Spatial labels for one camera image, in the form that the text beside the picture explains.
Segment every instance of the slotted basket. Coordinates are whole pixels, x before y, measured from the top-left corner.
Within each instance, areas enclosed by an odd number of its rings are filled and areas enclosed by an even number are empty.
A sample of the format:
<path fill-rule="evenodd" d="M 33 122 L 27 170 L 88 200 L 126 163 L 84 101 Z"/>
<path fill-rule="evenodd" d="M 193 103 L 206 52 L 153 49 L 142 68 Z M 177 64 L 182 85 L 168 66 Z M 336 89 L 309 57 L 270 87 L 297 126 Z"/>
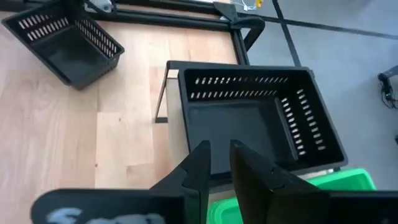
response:
<path fill-rule="evenodd" d="M 296 174 L 347 164 L 307 68 L 185 69 L 178 82 L 189 148 L 210 141 L 213 185 L 230 179 L 232 139 Z"/>
<path fill-rule="evenodd" d="M 73 3 L 51 1 L 2 23 L 64 84 L 82 89 L 116 67 L 124 49 Z"/>

